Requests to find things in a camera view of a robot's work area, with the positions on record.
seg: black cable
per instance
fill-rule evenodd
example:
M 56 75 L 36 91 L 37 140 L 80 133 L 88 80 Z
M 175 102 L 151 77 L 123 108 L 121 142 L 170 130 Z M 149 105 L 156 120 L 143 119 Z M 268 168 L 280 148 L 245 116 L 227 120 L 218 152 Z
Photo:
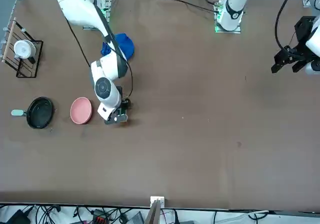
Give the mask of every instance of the black cable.
M 93 210 L 89 210 L 88 207 L 84 207 L 85 209 L 87 209 L 88 212 L 90 212 L 91 215 L 93 215 L 95 212 Z
M 214 5 L 214 4 L 216 4 L 216 2 L 214 1 L 214 2 L 211 2 L 211 1 L 209 1 L 209 0 L 205 0 L 207 3 L 209 3 L 209 4 L 211 4 L 211 5 Z
M 121 215 L 124 215 L 124 214 L 126 214 L 127 212 L 129 212 L 129 211 L 131 211 L 132 210 L 132 208 L 131 209 L 129 209 L 129 210 L 126 210 L 125 212 L 123 212 L 123 213 L 121 213 Z M 120 217 L 121 217 L 121 215 L 119 215 L 116 219 L 114 219 L 114 221 L 113 222 L 111 222 L 110 224 L 113 224 L 113 223 L 115 223 Z
M 83 57 L 84 57 L 84 59 L 85 59 L 85 61 L 86 61 L 87 65 L 88 65 L 88 67 L 90 68 L 90 64 L 89 64 L 89 62 L 88 62 L 88 59 L 87 59 L 87 57 L 86 57 L 86 55 L 85 55 L 85 53 L 84 53 L 84 50 L 82 49 L 82 47 L 81 47 L 81 45 L 80 45 L 80 42 L 79 42 L 79 40 L 78 40 L 78 38 L 77 38 L 76 34 L 74 33 L 74 30 L 71 28 L 71 25 L 70 25 L 69 21 L 68 21 L 67 19 L 65 19 L 65 20 L 66 20 L 66 23 L 67 23 L 67 24 L 68 24 L 68 26 L 69 26 L 70 31 L 72 32 L 72 34 L 73 34 L 73 36 L 74 36 L 74 38 L 75 38 L 76 42 L 77 42 L 77 43 L 78 43 L 78 45 L 79 45 L 79 48 L 80 48 L 80 50 L 81 50 L 81 52 L 82 52 L 82 55 L 83 55 Z
M 35 213 L 35 224 L 38 224 L 38 212 L 39 212 L 40 206 L 38 207 L 38 209 L 36 210 Z
M 161 212 L 162 212 L 162 215 L 163 215 L 165 224 L 168 224 L 168 223 L 167 223 L 167 219 L 166 219 L 166 214 L 164 213 L 164 210 L 161 209 Z
M 181 2 L 181 3 L 187 4 L 187 5 L 190 5 L 190 6 L 193 6 L 193 7 L 196 7 L 196 8 L 202 9 L 202 10 L 205 10 L 205 11 L 207 11 L 207 12 L 211 12 L 211 13 L 219 13 L 219 12 L 218 12 L 218 11 L 216 11 L 216 10 L 207 9 L 207 8 L 205 8 L 205 7 L 198 6 L 198 5 L 192 4 L 192 3 L 187 2 L 187 1 L 184 1 L 184 0 L 173 0 L 173 1 Z
M 173 211 L 174 211 L 174 224 L 180 224 L 176 209 L 173 209 Z
M 22 209 L 22 212 L 24 212 L 25 209 L 27 209 L 28 207 L 30 207 L 29 205 L 27 205 L 25 208 Z
M 75 208 L 75 211 L 76 211 L 76 214 L 77 214 L 80 222 L 81 222 L 82 224 L 85 224 L 85 223 L 81 220 L 81 217 L 80 217 L 80 214 L 79 214 L 79 207 L 78 207 L 78 206 Z
M 316 1 L 317 1 L 317 0 L 314 0 L 313 7 L 314 7 L 314 9 L 320 11 L 320 9 L 316 7 Z
M 115 52 L 115 53 L 125 62 L 125 64 L 128 66 L 128 68 L 129 68 L 129 70 L 130 70 L 130 75 L 131 75 L 131 90 L 130 90 L 129 95 L 128 95 L 127 97 L 125 97 L 125 98 L 129 98 L 129 97 L 131 96 L 133 90 L 134 90 L 134 77 L 133 77 L 133 74 L 132 74 L 131 66 L 130 66 L 129 62 L 122 56 L 121 53 L 116 52 L 116 50 L 115 50 L 115 49 L 112 49 L 110 46 L 109 46 L 109 48 L 110 48 L 113 52 Z
M 47 216 L 46 216 L 45 221 L 47 222 L 47 219 L 49 218 L 51 224 L 56 224 L 56 223 L 54 222 L 54 220 L 52 220 L 52 218 L 51 218 L 51 216 L 50 216 L 50 213 L 53 211 L 54 207 L 52 206 L 51 209 L 50 209 L 50 207 L 49 207 L 49 209 L 50 209 L 50 210 L 49 210 L 49 209 L 46 208 L 46 206 L 44 206 L 44 209 L 47 211 Z
M 264 215 L 259 216 L 259 217 L 257 217 L 257 215 L 256 215 L 256 214 L 254 214 L 254 218 L 253 218 L 253 217 L 251 217 L 250 215 L 248 215 L 248 217 L 249 217 L 251 220 L 253 220 L 253 221 L 261 220 L 261 219 L 265 218 L 266 216 L 268 216 L 268 213 L 265 213 Z
M 48 209 L 47 209 L 47 207 L 46 206 L 40 206 L 41 207 L 41 209 L 42 209 L 42 211 L 43 211 L 43 214 L 42 214 L 42 216 L 41 216 L 41 218 L 40 218 L 40 221 L 39 221 L 39 223 L 41 223 L 41 220 L 42 220 L 42 224 L 45 224 L 45 223 L 48 223 L 48 219 L 49 219 L 49 221 L 50 221 L 50 223 L 51 224 L 56 224 L 55 222 L 54 222 L 54 220 L 52 220 L 52 218 L 50 217 L 50 213 L 53 211 L 53 209 L 55 208 L 53 205 L 52 206 L 50 206 Z
M 298 60 L 301 61 L 301 60 L 304 59 L 302 55 L 296 55 L 296 54 L 293 54 L 293 53 L 289 52 L 288 50 L 286 50 L 286 49 L 281 45 L 281 43 L 279 42 L 279 39 L 278 39 L 278 23 L 279 23 L 279 18 L 280 18 L 280 15 L 281 15 L 281 13 L 282 13 L 285 5 L 287 4 L 287 1 L 288 1 L 288 0 L 284 0 L 284 2 L 282 3 L 282 6 L 281 6 L 281 8 L 280 8 L 280 10 L 279 10 L 279 12 L 278 12 L 278 14 L 277 14 L 277 16 L 276 16 L 275 25 L 274 25 L 274 37 L 275 37 L 276 43 L 278 44 L 279 48 L 280 48 L 283 52 L 285 52 L 288 56 L 295 57 L 295 58 L 297 58 Z
M 216 223 L 216 216 L 217 216 L 217 211 L 214 213 L 214 216 L 213 216 L 213 224 Z
M 291 40 L 290 40 L 290 42 L 289 42 L 288 46 L 290 46 L 290 44 L 291 44 L 292 40 L 294 39 L 295 34 L 296 34 L 296 32 L 294 32 L 294 33 L 292 34 L 292 37 L 291 37 Z
M 109 222 L 114 221 L 114 219 L 112 219 L 112 218 L 108 218 L 108 217 L 111 217 L 111 214 L 112 214 L 112 213 L 114 213 L 114 212 L 112 212 L 110 215 L 108 215 L 108 216 L 107 216 L 107 213 L 106 213 L 106 211 L 105 211 L 105 209 L 104 209 L 103 207 L 102 207 L 102 210 L 103 210 L 103 212 L 104 212 L 105 219 L 106 219 L 107 221 L 109 221 Z

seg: blue towel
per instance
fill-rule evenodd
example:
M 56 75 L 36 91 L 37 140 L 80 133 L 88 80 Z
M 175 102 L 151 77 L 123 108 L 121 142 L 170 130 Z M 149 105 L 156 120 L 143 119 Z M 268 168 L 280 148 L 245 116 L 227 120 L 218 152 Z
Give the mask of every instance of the blue towel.
M 127 60 L 129 60 L 135 52 L 133 41 L 125 34 L 119 33 L 115 35 L 115 40 L 119 44 L 121 51 L 123 51 Z M 111 52 L 109 45 L 105 42 L 102 43 L 101 55 L 106 56 Z

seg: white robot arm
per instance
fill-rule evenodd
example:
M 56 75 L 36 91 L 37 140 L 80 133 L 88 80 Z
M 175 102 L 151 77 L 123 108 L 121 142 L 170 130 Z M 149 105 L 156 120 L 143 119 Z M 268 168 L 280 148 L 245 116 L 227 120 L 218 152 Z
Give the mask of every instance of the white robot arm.
M 308 75 L 320 74 L 320 16 L 302 16 L 294 25 L 298 44 L 291 48 L 281 46 L 274 56 L 272 73 L 277 73 L 284 65 L 292 64 L 292 71 L 297 73 L 305 68 Z
M 217 22 L 226 31 L 235 30 L 244 13 L 244 7 L 247 0 L 222 0 L 223 10 Z
M 316 17 L 313 21 L 313 26 L 311 29 L 311 34 L 309 39 L 306 41 L 305 45 L 318 57 L 313 61 L 310 61 L 305 66 L 305 73 L 320 74 L 320 15 Z
M 113 80 L 123 77 L 127 60 L 95 0 L 57 0 L 65 18 L 74 25 L 95 27 L 102 33 L 111 52 L 91 63 L 94 91 L 99 99 L 98 113 L 108 121 L 122 103 L 122 94 Z

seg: white cup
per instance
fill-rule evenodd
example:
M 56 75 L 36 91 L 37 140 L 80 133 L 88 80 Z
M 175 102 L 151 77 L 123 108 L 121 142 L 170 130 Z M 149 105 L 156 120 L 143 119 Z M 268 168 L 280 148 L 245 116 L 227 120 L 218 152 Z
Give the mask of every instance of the white cup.
M 36 55 L 37 49 L 29 40 L 18 40 L 15 42 L 14 53 L 22 59 L 33 58 Z

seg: pink bowl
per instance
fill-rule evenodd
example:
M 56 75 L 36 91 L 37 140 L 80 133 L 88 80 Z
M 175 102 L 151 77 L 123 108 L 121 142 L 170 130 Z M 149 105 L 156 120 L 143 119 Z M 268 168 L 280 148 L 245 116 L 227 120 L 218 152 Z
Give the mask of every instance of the pink bowl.
M 92 105 L 88 98 L 79 97 L 71 105 L 70 117 L 75 124 L 85 124 L 92 115 Z

